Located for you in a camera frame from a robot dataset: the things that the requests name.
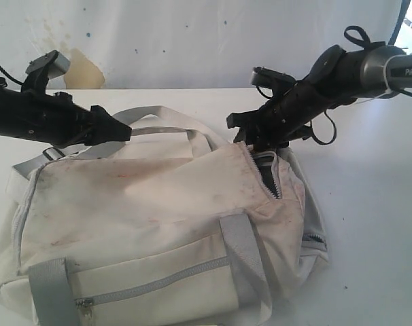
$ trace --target zipper pull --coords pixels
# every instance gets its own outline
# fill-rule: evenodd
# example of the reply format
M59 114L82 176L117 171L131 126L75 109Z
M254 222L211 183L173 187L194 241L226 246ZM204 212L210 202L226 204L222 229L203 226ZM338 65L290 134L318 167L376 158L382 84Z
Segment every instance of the zipper pull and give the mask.
M76 307L80 310L80 312L84 315L86 320L86 326L93 326L93 319L92 319L92 306L94 305L93 299L81 299L76 302Z

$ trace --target white table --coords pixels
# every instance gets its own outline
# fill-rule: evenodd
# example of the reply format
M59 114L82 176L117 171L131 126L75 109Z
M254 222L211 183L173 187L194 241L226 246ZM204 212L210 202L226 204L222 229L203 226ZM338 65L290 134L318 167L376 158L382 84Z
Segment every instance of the white table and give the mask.
M166 105L229 140L236 130L226 129L226 116L263 103L253 89L71 93L77 104L100 104L110 113ZM333 145L292 144L324 214L330 267L311 276L292 299L278 302L270 325L412 325L412 99L339 107L331 116L339 129ZM315 129L325 140L331 135L324 117ZM46 147L0 137L0 185L9 166ZM30 324L0 307L0 325Z

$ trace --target white duffel bag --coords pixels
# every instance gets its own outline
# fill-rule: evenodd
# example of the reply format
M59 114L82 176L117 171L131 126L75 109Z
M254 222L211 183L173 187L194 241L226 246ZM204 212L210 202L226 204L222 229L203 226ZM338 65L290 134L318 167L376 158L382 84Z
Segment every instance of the white duffel bag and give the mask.
M246 306L260 325L327 261L289 149L252 153L166 107L115 117L127 144L13 167L1 304L41 326L230 325Z

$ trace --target robotic arm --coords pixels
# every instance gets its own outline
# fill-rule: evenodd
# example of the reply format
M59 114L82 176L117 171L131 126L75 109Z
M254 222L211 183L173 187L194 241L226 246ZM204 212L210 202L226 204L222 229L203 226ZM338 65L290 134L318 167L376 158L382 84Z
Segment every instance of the robotic arm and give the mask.
M352 37L349 31L358 32L361 39ZM399 93L412 96L404 90L412 87L412 55L384 42L371 42L358 26L347 27L344 36L362 50L346 52L338 45L332 46L303 80L255 68L252 84L258 89L272 89L273 95L258 110L227 117L229 128L239 127L235 141L252 144L258 151L286 147L291 140L310 137L326 145L306 124L327 109L352 104L357 98L392 98ZM68 68L69 61L56 50L30 62L24 83L0 67L4 75L22 85L20 92L8 90L0 77L0 135L50 143L57 148L128 141L131 128L104 108L95 105L88 111L73 103L70 94L46 94L48 80Z
M348 31L357 31L361 39ZM235 141L244 140L258 151L286 147L291 140L310 137L327 145L305 125L327 109L352 104L357 98L392 98L400 92L412 96L404 91L412 87L412 55L384 42L371 42L358 26L349 26L344 35L363 49L346 52L332 46L303 80L255 68L252 84L258 89L272 89L273 96L258 110L227 117L229 128L240 127Z

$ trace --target white wall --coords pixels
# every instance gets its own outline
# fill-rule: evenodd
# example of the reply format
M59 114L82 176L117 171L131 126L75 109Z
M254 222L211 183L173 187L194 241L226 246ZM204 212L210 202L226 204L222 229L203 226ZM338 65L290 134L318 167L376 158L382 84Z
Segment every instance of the white wall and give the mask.
M30 60L56 48L72 58L68 88L248 87L253 66L304 77L328 46L355 49L343 38L351 24L387 41L400 3L3 0L0 62L23 80Z

